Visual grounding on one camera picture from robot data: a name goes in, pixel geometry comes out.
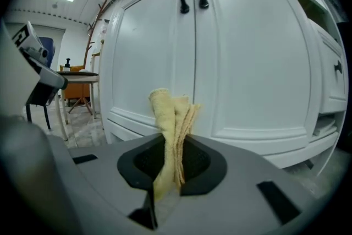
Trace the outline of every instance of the bottle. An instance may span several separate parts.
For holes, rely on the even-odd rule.
[[[64,72],[70,72],[71,71],[71,67],[70,67],[70,63],[69,61],[71,60],[70,58],[67,58],[67,63],[65,64],[65,66],[62,68],[62,71]]]

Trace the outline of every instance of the white wall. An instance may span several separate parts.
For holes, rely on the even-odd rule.
[[[11,37],[14,36],[15,33],[18,32],[18,30],[24,26],[24,24],[12,24],[12,23],[6,23],[5,25]],[[33,28],[38,34],[38,36],[49,37],[54,41],[55,54],[54,54],[53,61],[51,62],[51,69],[57,70],[57,63],[58,63],[58,58],[59,58],[60,49],[61,49],[61,42],[65,31],[61,29],[54,29],[46,26],[37,26],[37,25],[33,25]]]
[[[83,65],[87,42],[88,32],[85,28],[66,29],[61,42],[57,69],[59,70],[60,65],[65,65],[66,58],[71,59],[70,65]]]
[[[92,53],[93,53],[93,50],[94,48],[99,45],[100,46],[100,41],[99,41],[99,33],[100,33],[100,29],[103,25],[103,20],[110,20],[110,17],[111,17],[111,14],[113,12],[113,9],[114,7],[116,6],[117,2],[113,3],[106,11],[105,13],[103,14],[103,16],[101,16],[100,18],[102,19],[102,21],[98,21],[97,24],[96,24],[96,27],[94,29],[94,32],[93,32],[93,35],[92,35],[92,42],[95,42],[92,44],[92,48],[89,49],[88,51],[88,56],[87,56],[87,62],[90,62],[90,59],[91,59],[91,56],[92,56]]]

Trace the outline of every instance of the wooden coat rack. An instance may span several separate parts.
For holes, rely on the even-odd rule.
[[[94,22],[93,22],[93,25],[89,24],[90,26],[90,34],[89,34],[89,39],[88,39],[88,43],[87,43],[87,47],[86,47],[86,53],[84,54],[84,61],[83,61],[83,68],[85,69],[86,68],[86,62],[87,62],[87,55],[88,55],[88,50],[92,47],[91,44],[95,43],[95,42],[91,42],[91,39],[92,39],[92,35],[93,35],[93,32],[94,32],[94,29],[95,29],[95,26],[97,24],[98,21],[101,21],[102,19],[100,19],[101,15],[103,14],[103,10],[106,6],[106,2],[107,0],[104,1],[103,5],[100,6],[99,4],[99,12],[97,14],[97,17],[95,18]]]

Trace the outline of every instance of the cabinet drawer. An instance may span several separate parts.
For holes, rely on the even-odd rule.
[[[316,33],[322,65],[321,113],[344,111],[347,107],[342,47],[324,29],[310,21]]]

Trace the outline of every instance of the black slot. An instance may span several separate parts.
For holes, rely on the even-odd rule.
[[[89,161],[95,160],[97,158],[98,158],[97,156],[95,156],[93,154],[89,154],[89,155],[84,155],[84,156],[72,158],[72,160],[76,165],[78,165],[79,163],[89,162]]]
[[[272,181],[264,181],[257,184],[257,187],[281,224],[286,224],[301,213]]]
[[[129,218],[149,229],[157,228],[154,211],[153,181],[164,165],[165,139],[162,135],[125,152],[117,161],[117,169],[133,188],[148,192],[140,209]],[[227,172],[225,158],[217,151],[187,136],[183,147],[185,184],[180,195],[204,195],[220,184]]]
[[[311,169],[313,168],[313,166],[314,166],[314,163],[312,163],[311,160],[306,160],[304,163],[306,164],[306,166],[307,166],[310,170],[311,170]]]

